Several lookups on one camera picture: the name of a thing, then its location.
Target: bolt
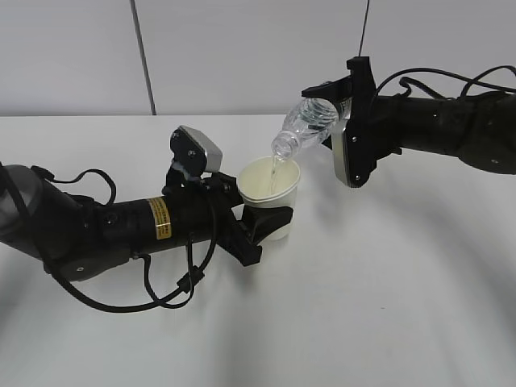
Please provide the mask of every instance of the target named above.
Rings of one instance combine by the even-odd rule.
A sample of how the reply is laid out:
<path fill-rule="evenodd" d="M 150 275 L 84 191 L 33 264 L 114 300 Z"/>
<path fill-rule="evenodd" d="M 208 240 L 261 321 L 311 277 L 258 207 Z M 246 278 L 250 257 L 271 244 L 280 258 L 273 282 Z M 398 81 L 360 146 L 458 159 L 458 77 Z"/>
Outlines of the bolt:
<path fill-rule="evenodd" d="M 115 224 L 117 220 L 119 220 L 119 217 L 116 213 L 110 212 L 106 215 L 105 219 L 107 224 Z"/>

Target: white table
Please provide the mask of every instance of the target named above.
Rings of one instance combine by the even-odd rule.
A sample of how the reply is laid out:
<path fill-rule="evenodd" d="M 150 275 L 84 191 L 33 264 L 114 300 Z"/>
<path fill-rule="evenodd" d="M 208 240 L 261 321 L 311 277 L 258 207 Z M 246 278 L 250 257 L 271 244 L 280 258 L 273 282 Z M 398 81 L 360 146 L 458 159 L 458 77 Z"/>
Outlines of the white table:
<path fill-rule="evenodd" d="M 268 154 L 281 120 L 1 118 L 0 160 L 62 179 L 105 169 L 119 200 L 148 198 L 160 193 L 178 125 L 204 131 L 236 174 Z M 218 248 L 183 310 L 91 310 L 39 261 L 1 246 L 0 385 L 514 386 L 516 177 L 406 152 L 349 189 L 325 148 L 298 162 L 290 237 L 251 268 Z M 66 189 L 108 196 L 96 177 Z M 154 260 L 161 293 L 184 273 L 184 254 Z M 139 261 L 79 286 L 103 302 L 147 300 Z"/>

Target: paper cup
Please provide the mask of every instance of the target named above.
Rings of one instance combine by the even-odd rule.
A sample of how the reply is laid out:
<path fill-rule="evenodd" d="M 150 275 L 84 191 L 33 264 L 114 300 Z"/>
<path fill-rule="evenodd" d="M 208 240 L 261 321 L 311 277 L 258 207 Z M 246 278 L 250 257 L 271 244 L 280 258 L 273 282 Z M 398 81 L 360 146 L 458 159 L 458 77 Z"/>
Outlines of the paper cup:
<path fill-rule="evenodd" d="M 287 160 L 277 171 L 275 190 L 271 193 L 271 172 L 273 158 L 262 157 L 245 167 L 236 178 L 244 204 L 258 208 L 290 207 L 294 208 L 298 183 L 301 177 L 299 165 L 294 160 Z M 291 223 L 274 231 L 264 240 L 278 240 L 287 236 Z"/>

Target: yellow label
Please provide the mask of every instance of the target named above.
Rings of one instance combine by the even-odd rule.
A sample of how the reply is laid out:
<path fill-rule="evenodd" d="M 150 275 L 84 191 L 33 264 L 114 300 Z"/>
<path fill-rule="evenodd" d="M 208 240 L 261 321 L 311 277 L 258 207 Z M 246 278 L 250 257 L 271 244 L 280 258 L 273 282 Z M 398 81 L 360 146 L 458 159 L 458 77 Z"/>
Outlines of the yellow label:
<path fill-rule="evenodd" d="M 156 239 L 172 238 L 172 227 L 170 225 L 170 214 L 163 198 L 147 199 L 154 215 L 156 224 Z"/>

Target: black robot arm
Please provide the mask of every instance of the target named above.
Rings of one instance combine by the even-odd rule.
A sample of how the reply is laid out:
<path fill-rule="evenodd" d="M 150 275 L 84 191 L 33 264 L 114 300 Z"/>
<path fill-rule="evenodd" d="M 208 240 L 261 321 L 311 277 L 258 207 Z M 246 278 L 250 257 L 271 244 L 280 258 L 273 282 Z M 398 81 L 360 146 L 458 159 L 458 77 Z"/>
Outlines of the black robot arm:
<path fill-rule="evenodd" d="M 85 173 L 65 182 L 41 167 L 0 164 L 0 242 L 42 260 L 45 270 L 73 296 L 109 312 L 147 310 L 166 305 L 181 292 L 192 294 L 204 277 L 215 244 L 243 266 L 260 262 L 259 243 L 288 224 L 293 210 L 244 206 L 242 218 L 237 220 L 232 209 L 243 200 L 236 179 L 218 171 L 222 153 L 210 139 L 200 131 L 179 127 L 172 134 L 171 149 L 174 158 L 162 195 L 120 203 L 114 202 L 114 182 L 97 169 L 85 173 L 99 173 L 108 182 L 112 194 L 107 204 L 64 193 L 53 184 L 77 182 Z M 193 265 L 192 243 L 208 239 L 206 258 L 199 266 Z M 157 299 L 148 284 L 150 254 L 178 246 L 187 247 L 189 272 L 177 282 L 173 297 Z M 105 306 L 69 284 L 97 276 L 130 258 L 145 259 L 151 303 Z"/>
<path fill-rule="evenodd" d="M 347 62 L 351 75 L 311 87 L 306 98 L 323 98 L 337 109 L 351 98 L 349 118 L 333 127 L 324 143 L 333 150 L 336 176 L 351 187 L 361 187 L 377 167 L 377 161 L 402 148 L 454 156 L 472 167 L 492 173 L 516 174 L 516 89 L 490 85 L 480 79 L 498 66 L 470 79 L 436 69 L 408 69 L 394 74 L 376 87 L 369 58 Z M 445 98 L 422 82 L 403 77 L 403 94 L 386 97 L 379 93 L 395 77 L 407 73 L 438 73 L 467 82 L 458 98 Z M 468 96 L 471 85 L 492 89 Z M 411 86 L 431 98 L 411 98 Z"/>

